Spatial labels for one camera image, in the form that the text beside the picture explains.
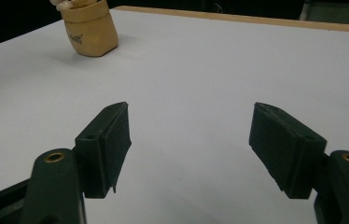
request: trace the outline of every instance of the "white table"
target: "white table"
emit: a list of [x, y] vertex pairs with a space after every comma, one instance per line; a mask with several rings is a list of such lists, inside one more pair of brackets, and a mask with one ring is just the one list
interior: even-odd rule
[[315, 223], [248, 145], [255, 102], [349, 150], [349, 33], [111, 10], [119, 47], [77, 55], [62, 21], [0, 44], [0, 190], [126, 101], [133, 144], [89, 224]]

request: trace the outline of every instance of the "dark background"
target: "dark background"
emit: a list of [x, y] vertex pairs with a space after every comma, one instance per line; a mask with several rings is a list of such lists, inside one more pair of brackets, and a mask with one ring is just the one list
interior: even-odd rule
[[[107, 0], [117, 6], [160, 7], [297, 20], [304, 0]], [[61, 19], [49, 0], [0, 0], [0, 43]]]

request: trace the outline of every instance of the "wooden container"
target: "wooden container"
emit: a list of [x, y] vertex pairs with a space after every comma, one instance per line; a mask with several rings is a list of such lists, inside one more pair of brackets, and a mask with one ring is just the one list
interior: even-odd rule
[[119, 44], [106, 0], [61, 10], [67, 36], [78, 54], [100, 57]]

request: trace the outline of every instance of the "table edge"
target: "table edge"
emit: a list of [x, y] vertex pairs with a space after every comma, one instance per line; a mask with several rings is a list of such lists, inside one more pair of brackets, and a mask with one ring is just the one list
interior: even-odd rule
[[119, 6], [119, 7], [113, 7], [112, 9], [170, 15], [170, 16], [200, 18], [200, 19], [217, 20], [217, 21], [238, 21], [238, 22], [248, 22], [248, 23], [257, 23], [257, 24], [280, 25], [280, 26], [318, 29], [318, 30], [349, 32], [349, 24], [339, 24], [339, 23], [328, 23], [328, 22], [317, 22], [317, 21], [293, 21], [293, 20], [283, 20], [283, 19], [274, 19], [274, 18], [250, 17], [250, 16], [218, 14], [218, 13], [210, 13], [210, 12], [154, 8], [154, 7]]

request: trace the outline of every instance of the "wooden table edge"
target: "wooden table edge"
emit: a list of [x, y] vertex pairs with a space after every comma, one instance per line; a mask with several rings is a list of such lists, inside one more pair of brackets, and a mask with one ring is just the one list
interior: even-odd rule
[[133, 11], [133, 12], [153, 13], [153, 14], [161, 14], [161, 15], [170, 15], [170, 16], [200, 18], [200, 19], [217, 20], [217, 21], [239, 21], [239, 22], [257, 23], [257, 24], [269, 24], [269, 25], [280, 25], [280, 26], [310, 28], [310, 29], [319, 29], [319, 30], [349, 32], [349, 24], [339, 24], [339, 23], [328, 23], [328, 22], [317, 22], [317, 21], [292, 21], [292, 20], [282, 20], [282, 19], [273, 19], [273, 18], [218, 14], [218, 13], [199, 12], [199, 11], [185, 11], [185, 10], [154, 8], [154, 7], [120, 6], [120, 7], [114, 7], [113, 9]]

